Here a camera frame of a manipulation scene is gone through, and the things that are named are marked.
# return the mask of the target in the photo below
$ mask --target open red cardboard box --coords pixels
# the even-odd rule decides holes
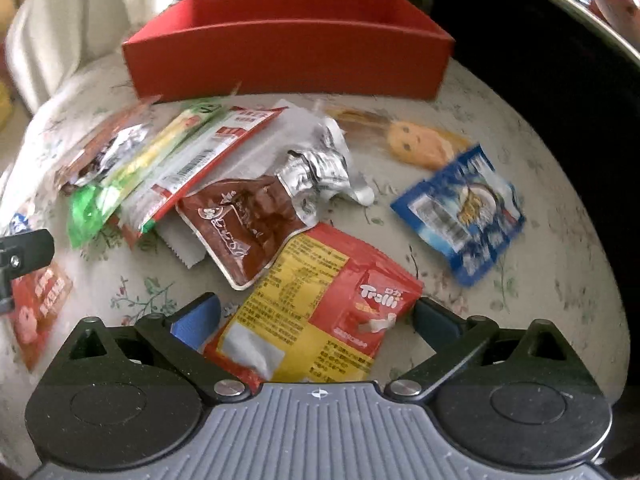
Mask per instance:
[[[407,0],[182,0],[123,44],[140,97],[436,96],[453,38]]]

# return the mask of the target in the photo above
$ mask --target white barcode label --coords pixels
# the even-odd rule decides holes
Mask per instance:
[[[471,240],[471,235],[462,224],[440,202],[430,196],[423,195],[417,198],[409,204],[409,209],[456,252]]]
[[[214,160],[220,153],[236,140],[235,137],[219,137],[214,147],[201,150],[187,164],[175,173],[165,176],[158,185],[171,193],[177,193],[182,186],[196,176],[202,168]]]

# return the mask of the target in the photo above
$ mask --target biscuit package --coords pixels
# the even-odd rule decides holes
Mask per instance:
[[[320,223],[287,243],[203,354],[253,391],[264,381],[361,381],[421,293],[388,256]]]
[[[495,173],[480,146],[415,184],[391,208],[447,257],[465,286],[493,266],[525,221],[513,186]]]
[[[471,146],[471,142],[459,134],[392,120],[373,112],[338,107],[327,107],[324,112],[345,131],[350,146],[373,144],[381,153],[431,171],[444,168]]]

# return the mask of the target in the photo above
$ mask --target table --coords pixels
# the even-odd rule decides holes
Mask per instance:
[[[571,183],[540,137],[490,88],[452,60],[437,100],[430,103],[271,94],[236,96],[233,104],[272,105],[281,97],[308,108],[323,98],[336,105],[376,110],[461,132],[480,142],[497,171],[516,187],[527,222],[498,264],[472,288],[458,286],[444,258],[389,208],[398,192],[429,174],[424,170],[381,160],[370,150],[353,150],[357,165],[374,186],[376,203],[363,208],[336,199],[326,221],[384,251],[423,280],[425,294],[438,298],[462,317],[484,314],[511,328],[525,328],[535,318],[552,320],[607,398],[613,402],[620,396],[629,335],[598,236]],[[127,70],[118,54],[73,76],[41,108],[27,130],[0,205],[0,224],[5,224],[33,192],[44,171],[66,147],[133,99]],[[106,325],[127,324],[151,311],[171,313],[209,290],[223,302],[235,304],[248,295],[248,291],[233,291],[210,259],[187,270],[154,234],[131,251],[116,231],[105,228],[85,250],[71,251],[64,229],[65,207],[60,201],[47,225],[56,239],[56,260],[74,280],[74,289],[31,374],[21,363],[13,333],[5,326],[0,335],[0,452],[23,475],[38,463],[22,421],[24,406],[79,319],[100,316]],[[386,383],[432,354],[409,318],[400,320],[386,334],[370,377]]]

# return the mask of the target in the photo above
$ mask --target blue snack package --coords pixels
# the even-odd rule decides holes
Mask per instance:
[[[479,145],[408,189],[391,208],[447,257],[465,286],[486,274],[525,222],[513,186],[495,173]]]

